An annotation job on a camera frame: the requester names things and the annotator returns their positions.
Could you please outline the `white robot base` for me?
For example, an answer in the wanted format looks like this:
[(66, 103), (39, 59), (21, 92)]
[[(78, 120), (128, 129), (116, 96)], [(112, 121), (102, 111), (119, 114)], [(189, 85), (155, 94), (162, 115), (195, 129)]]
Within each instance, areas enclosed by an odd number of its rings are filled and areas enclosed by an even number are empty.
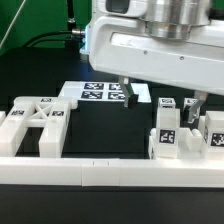
[(91, 25), (88, 24), (85, 28), (85, 37), (83, 38), (83, 46), (79, 51), (80, 59), (85, 62), (89, 61), (89, 43), (91, 39), (91, 30), (92, 30)]

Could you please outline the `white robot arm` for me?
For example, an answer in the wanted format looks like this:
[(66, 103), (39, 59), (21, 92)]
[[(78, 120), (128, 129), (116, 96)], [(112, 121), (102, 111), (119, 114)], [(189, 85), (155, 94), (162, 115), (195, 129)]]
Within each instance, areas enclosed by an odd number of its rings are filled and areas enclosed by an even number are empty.
[(224, 95), (224, 10), (212, 0), (97, 0), (91, 66), (195, 91), (193, 121), (209, 93)]

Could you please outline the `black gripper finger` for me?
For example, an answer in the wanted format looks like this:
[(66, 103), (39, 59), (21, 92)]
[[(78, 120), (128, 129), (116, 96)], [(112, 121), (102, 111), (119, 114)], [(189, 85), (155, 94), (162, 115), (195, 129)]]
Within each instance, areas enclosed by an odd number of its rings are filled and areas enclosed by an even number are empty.
[(207, 92), (203, 91), (195, 91), (194, 96), (192, 98), (197, 99), (197, 101), (186, 111), (184, 111), (185, 118), (189, 123), (193, 123), (195, 119), (198, 119), (199, 116), (197, 116), (196, 111), (198, 108), (200, 108), (204, 102), (206, 101), (208, 96)]

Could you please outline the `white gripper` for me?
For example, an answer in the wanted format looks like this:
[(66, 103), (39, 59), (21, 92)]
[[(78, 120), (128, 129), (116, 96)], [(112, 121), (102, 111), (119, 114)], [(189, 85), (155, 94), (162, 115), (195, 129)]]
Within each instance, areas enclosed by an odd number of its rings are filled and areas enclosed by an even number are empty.
[(195, 27), (183, 41), (150, 37), (145, 28), (141, 20), (102, 16), (89, 32), (90, 64), (121, 75), (126, 108), (138, 102), (128, 77), (224, 95), (224, 21)]

